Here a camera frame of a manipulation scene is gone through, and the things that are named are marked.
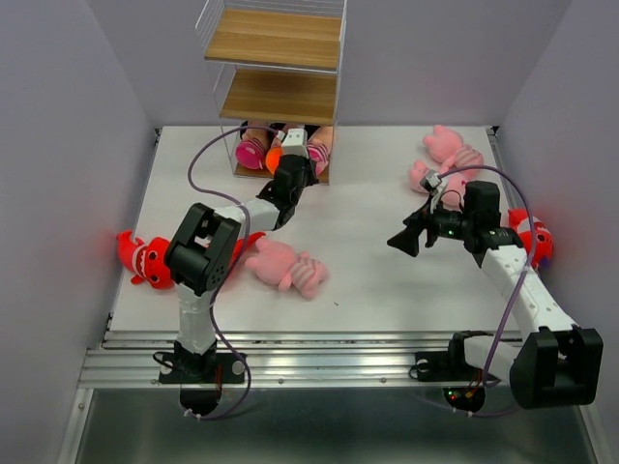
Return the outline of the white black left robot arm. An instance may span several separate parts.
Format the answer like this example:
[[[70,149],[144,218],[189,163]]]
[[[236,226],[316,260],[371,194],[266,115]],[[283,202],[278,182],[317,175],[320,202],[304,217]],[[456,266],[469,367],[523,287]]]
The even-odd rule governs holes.
[[[215,369],[217,338],[211,313],[233,263],[239,239],[254,232],[275,231],[293,217],[306,187],[318,183],[315,163],[308,157],[283,155],[274,178],[246,203],[214,210],[202,203],[188,209],[164,255],[179,307],[179,331],[174,352],[182,369],[195,381]]]

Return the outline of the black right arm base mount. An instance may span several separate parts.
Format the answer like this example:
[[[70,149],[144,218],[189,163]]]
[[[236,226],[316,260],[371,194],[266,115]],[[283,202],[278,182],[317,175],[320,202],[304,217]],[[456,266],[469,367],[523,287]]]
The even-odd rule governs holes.
[[[419,382],[447,383],[442,392],[445,406],[470,417],[492,417],[497,413],[481,413],[486,390],[483,372],[465,362],[464,341],[469,338],[490,338],[490,333],[465,331],[455,333],[444,351],[418,351],[408,376]]]

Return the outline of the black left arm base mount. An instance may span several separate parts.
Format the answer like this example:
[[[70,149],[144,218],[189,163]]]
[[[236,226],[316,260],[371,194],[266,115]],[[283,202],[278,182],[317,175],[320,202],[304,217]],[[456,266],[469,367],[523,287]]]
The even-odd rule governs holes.
[[[232,353],[206,354],[198,362],[183,362],[172,352],[156,351],[153,361],[159,366],[158,383],[179,387],[179,405],[185,417],[197,421],[222,420],[235,412],[251,389],[251,371],[246,356]],[[222,408],[223,388],[244,386],[240,398]]]

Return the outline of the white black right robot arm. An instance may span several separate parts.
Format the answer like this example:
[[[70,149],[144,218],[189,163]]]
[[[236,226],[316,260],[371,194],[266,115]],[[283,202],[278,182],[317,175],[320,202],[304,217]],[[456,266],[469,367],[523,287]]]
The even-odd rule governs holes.
[[[421,382],[464,381],[480,372],[506,383],[523,409],[588,405],[597,393],[603,340],[554,300],[528,265],[517,233],[501,226],[499,205],[499,188],[490,182],[470,183],[457,211],[445,209],[433,192],[387,244],[415,257],[421,234],[427,247],[439,238],[461,241],[507,302],[522,346],[503,341],[500,334],[459,332],[446,350],[417,353],[410,372]]]

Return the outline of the boy doll pink shorts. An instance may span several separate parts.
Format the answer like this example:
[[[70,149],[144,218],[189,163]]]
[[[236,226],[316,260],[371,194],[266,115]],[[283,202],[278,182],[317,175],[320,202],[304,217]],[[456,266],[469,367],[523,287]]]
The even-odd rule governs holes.
[[[247,169],[260,170],[264,167],[266,154],[271,146],[268,127],[266,122],[247,121],[235,151],[236,160]]]

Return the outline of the boy doll orange shorts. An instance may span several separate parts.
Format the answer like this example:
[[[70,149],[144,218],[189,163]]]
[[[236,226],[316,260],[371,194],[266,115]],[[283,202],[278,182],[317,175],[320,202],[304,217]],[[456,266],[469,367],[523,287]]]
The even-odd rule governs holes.
[[[273,129],[273,132],[270,132],[268,135],[270,145],[266,153],[265,166],[271,174],[274,174],[280,163],[282,143],[291,126],[284,123],[274,123],[271,125],[271,128]]]

